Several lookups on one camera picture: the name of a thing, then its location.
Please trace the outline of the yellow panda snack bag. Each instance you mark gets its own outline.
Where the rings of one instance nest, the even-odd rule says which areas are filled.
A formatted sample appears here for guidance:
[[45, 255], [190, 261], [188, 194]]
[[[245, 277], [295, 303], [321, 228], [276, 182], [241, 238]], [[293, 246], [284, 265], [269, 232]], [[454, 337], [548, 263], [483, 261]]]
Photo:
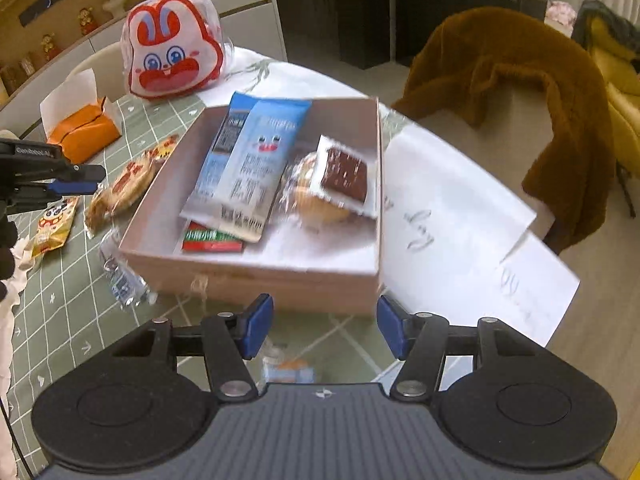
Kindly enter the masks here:
[[72, 229], [79, 196], [63, 198], [44, 211], [37, 223], [32, 242], [32, 258], [62, 248]]

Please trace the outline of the red rice cracker packet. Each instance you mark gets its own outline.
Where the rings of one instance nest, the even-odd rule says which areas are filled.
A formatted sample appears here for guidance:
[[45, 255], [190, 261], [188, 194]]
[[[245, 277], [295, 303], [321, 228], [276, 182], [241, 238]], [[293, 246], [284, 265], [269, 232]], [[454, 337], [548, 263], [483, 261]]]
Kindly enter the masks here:
[[85, 210], [84, 223], [88, 237], [94, 237], [107, 222], [127, 211], [144, 195], [157, 171], [162, 168], [180, 140], [177, 133], [158, 142], [130, 160], [109, 185], [99, 185]]

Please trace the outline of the red spicy snack packet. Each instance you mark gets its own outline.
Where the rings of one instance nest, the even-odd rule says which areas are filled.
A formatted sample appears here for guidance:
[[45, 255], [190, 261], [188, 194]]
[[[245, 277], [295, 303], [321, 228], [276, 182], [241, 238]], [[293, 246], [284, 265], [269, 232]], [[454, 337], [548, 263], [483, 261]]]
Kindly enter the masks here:
[[207, 252], [208, 254], [238, 254], [244, 242], [218, 230], [206, 228], [190, 221], [184, 231], [181, 250], [183, 252]]

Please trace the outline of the round bread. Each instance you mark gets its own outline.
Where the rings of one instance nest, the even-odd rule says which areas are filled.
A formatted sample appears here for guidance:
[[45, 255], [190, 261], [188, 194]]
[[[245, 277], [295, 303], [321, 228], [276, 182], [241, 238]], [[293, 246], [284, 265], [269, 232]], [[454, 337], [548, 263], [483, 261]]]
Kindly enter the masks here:
[[310, 190], [317, 155], [309, 153], [285, 171], [278, 205], [282, 214], [308, 228], [346, 221], [350, 211], [334, 205]]

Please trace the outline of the brown jelly bar packet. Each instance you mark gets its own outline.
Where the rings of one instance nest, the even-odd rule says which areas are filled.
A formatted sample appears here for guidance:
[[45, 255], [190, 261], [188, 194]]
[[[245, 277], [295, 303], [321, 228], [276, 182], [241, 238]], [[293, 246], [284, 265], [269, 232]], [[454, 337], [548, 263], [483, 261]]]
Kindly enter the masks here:
[[310, 190], [358, 216], [378, 218], [378, 154], [361, 153], [328, 136], [320, 136]]

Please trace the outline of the blue white snack bag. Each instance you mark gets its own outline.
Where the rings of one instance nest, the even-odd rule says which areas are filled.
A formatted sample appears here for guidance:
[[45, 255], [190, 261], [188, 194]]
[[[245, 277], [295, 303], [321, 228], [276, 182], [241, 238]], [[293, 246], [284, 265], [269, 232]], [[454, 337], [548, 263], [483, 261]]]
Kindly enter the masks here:
[[309, 100], [235, 92], [180, 217], [259, 242], [310, 108]]

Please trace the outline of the yellow senbei cracker packet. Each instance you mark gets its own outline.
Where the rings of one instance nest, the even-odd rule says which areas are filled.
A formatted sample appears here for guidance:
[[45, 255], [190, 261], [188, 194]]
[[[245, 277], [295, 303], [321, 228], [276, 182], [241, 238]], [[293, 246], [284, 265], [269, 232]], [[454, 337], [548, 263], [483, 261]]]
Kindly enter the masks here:
[[283, 348], [268, 346], [262, 350], [262, 380], [266, 384], [314, 384], [316, 372], [304, 359], [290, 359]]

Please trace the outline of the small clear snack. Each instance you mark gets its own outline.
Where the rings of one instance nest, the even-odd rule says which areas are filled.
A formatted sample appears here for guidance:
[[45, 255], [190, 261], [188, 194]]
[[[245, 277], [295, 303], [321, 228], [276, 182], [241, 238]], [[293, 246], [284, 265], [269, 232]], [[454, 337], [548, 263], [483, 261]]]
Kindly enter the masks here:
[[119, 229], [110, 229], [99, 244], [99, 254], [111, 292], [123, 309], [134, 309], [142, 302], [155, 304], [157, 293], [128, 264], [119, 245], [122, 241]]

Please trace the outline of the orange tissue box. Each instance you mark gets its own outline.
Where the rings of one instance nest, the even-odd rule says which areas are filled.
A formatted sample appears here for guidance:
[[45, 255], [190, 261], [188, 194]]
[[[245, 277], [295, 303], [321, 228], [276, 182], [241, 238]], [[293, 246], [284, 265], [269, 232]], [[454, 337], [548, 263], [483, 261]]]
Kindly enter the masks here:
[[46, 141], [74, 164], [88, 162], [122, 136], [115, 104], [98, 91], [92, 68], [73, 74], [40, 103]]

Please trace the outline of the white paper sheets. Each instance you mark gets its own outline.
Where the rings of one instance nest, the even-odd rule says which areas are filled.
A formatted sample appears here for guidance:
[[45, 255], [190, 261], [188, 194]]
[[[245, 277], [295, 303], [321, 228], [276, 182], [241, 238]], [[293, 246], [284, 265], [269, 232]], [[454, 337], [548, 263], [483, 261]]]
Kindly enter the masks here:
[[494, 316], [548, 344], [578, 278], [532, 232], [536, 212], [491, 174], [430, 130], [302, 66], [236, 49], [230, 75], [203, 100], [226, 104], [234, 92], [373, 105], [384, 146], [383, 283], [411, 311], [454, 324]]

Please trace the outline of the green checked tablecloth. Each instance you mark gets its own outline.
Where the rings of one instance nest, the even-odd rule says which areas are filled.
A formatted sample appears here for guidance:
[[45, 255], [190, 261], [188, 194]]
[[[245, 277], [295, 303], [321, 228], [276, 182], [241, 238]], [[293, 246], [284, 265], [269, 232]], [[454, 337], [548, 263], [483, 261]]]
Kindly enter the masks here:
[[[47, 460], [37, 443], [30, 412], [39, 393], [76, 365], [155, 315], [192, 325], [219, 308], [200, 292], [159, 294], [137, 307], [123, 307], [112, 292], [100, 253], [101, 234], [88, 235], [84, 208], [76, 207], [65, 245], [36, 261], [14, 309], [13, 361], [8, 392], [18, 478], [40, 474]], [[311, 367], [319, 382], [370, 382], [390, 365], [370, 318], [341, 314], [284, 312], [272, 341], [287, 358]]]

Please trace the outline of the white chair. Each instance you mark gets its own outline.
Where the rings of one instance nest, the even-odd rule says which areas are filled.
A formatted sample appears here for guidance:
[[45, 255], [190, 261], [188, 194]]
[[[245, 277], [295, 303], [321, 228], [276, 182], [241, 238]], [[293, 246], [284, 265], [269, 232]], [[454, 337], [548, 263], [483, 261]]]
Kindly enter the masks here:
[[80, 62], [70, 71], [66, 80], [84, 70], [93, 70], [98, 96], [106, 96], [111, 102], [115, 102], [127, 93], [124, 59], [119, 42], [110, 44]]

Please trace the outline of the red rabbit plush bag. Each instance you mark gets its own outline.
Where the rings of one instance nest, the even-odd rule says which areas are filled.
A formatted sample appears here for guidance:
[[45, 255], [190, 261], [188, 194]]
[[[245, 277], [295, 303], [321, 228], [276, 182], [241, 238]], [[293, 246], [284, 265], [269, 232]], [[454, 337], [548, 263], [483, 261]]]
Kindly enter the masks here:
[[212, 0], [145, 0], [120, 37], [128, 91], [149, 101], [206, 89], [228, 73], [233, 44]]

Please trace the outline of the brown fuzzy coat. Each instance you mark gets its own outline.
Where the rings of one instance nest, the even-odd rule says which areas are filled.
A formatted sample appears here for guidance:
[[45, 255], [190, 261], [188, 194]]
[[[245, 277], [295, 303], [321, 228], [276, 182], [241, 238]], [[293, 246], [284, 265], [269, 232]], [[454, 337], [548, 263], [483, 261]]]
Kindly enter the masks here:
[[615, 174], [605, 84], [589, 55], [543, 22], [494, 6], [451, 15], [414, 58], [393, 108], [532, 206], [552, 252], [605, 222]]

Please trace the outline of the yellow jacket on chair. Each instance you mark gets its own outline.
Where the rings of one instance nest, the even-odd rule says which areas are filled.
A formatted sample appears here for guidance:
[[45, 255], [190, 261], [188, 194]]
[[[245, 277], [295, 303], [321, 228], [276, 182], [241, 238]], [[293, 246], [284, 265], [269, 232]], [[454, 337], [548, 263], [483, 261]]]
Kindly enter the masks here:
[[572, 39], [600, 70], [611, 113], [617, 162], [639, 177], [639, 27], [600, 0], [584, 0]]

